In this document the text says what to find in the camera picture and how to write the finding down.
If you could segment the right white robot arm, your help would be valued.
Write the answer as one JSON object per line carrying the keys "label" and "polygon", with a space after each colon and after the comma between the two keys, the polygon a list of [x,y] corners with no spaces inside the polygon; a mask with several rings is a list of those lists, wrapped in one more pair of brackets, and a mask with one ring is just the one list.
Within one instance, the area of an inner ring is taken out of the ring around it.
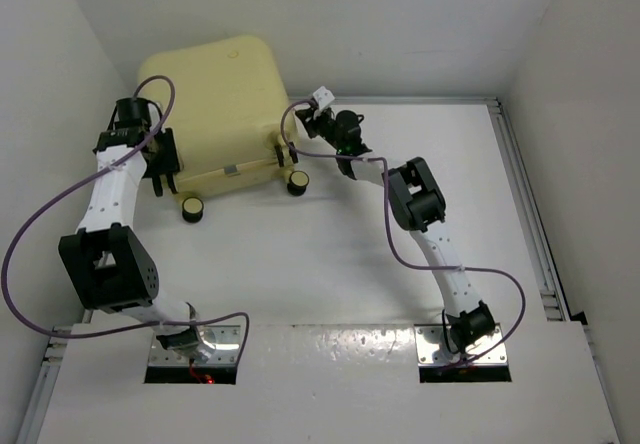
{"label": "right white robot arm", "polygon": [[448,352],[462,354],[492,334],[495,320],[450,240],[446,201],[426,161],[417,157],[397,164],[377,155],[362,139],[362,114],[310,105],[297,110],[295,117],[310,138],[319,137],[334,149],[333,158],[344,176],[383,188],[386,232],[391,232],[392,222],[408,232],[436,280],[449,325],[443,338]]}

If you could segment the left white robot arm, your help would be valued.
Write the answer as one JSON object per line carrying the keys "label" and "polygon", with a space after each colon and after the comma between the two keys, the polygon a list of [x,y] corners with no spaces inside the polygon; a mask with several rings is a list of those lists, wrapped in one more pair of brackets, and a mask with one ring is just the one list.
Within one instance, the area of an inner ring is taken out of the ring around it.
{"label": "left white robot arm", "polygon": [[196,323],[191,304],[161,289],[157,266],[133,229],[142,180],[151,181],[156,196],[177,191],[180,163],[172,131],[159,131],[141,151],[135,149],[162,116],[148,99],[116,102],[94,150],[102,175],[77,230],[60,239],[58,251],[86,309],[148,324],[163,349],[202,364],[215,352],[213,333]]}

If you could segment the cream yellow hard-shell suitcase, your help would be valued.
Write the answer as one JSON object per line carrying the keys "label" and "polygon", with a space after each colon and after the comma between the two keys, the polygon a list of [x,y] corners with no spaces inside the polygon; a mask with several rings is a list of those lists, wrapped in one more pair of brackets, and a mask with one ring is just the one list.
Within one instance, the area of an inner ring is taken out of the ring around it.
{"label": "cream yellow hard-shell suitcase", "polygon": [[179,167],[161,182],[184,221],[199,222],[206,199],[281,179],[303,195],[310,182],[297,167],[298,131],[270,47],[241,35],[156,53],[139,67],[144,98],[163,107]]}

